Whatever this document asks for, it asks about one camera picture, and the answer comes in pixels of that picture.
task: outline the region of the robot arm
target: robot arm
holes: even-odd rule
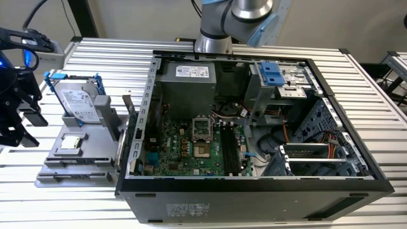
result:
[[[22,38],[29,43],[15,42],[11,37]],[[33,53],[37,63],[33,67],[15,68],[2,50],[22,49]],[[34,126],[47,126],[42,116],[39,100],[42,92],[34,71],[39,66],[37,52],[54,52],[50,39],[37,30],[27,32],[0,28],[0,145],[37,147],[38,140],[31,136],[22,124],[22,112]]]
[[[273,0],[203,0],[197,52],[231,53],[231,37],[258,48],[279,21]]]

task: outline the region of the motherboard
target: motherboard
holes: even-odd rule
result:
[[[214,124],[206,117],[194,121],[167,121],[163,125],[161,150],[147,152],[145,175],[251,176],[246,149],[241,125]]]

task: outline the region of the side panel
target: side panel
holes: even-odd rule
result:
[[[380,198],[378,192],[125,192],[141,223],[334,220]]]

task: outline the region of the power cable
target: power cable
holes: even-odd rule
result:
[[[191,4],[193,4],[193,7],[194,7],[194,9],[195,9],[195,12],[197,12],[198,16],[202,18],[202,17],[203,17],[203,12],[202,12],[202,10],[199,9],[195,0],[191,0]]]
[[[71,29],[73,29],[73,32],[74,32],[74,36],[77,36],[75,30],[74,30],[74,26],[73,26],[71,21],[70,21],[70,18],[69,18],[65,0],[62,0],[62,3],[63,3],[63,8],[65,8],[65,13],[66,13],[67,21],[69,21],[69,23],[70,23],[70,26],[71,26]]]
[[[33,20],[33,18],[34,18],[34,15],[37,14],[37,12],[39,11],[39,8],[42,7],[42,5],[45,5],[46,2],[47,2],[47,0],[42,0],[42,1],[39,2],[39,4],[37,5],[37,7],[33,9],[33,11],[31,11],[31,13],[30,13],[30,15],[29,15],[29,17],[27,17],[27,19],[26,19],[26,21],[25,21],[25,24],[23,24],[23,31],[27,30],[29,25],[30,25],[30,23],[31,23],[31,20]]]

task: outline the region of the gray power supply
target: gray power supply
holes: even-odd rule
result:
[[[210,115],[217,89],[215,64],[211,62],[166,62],[166,72],[157,77],[163,90],[163,102],[170,105],[166,115],[191,119]]]

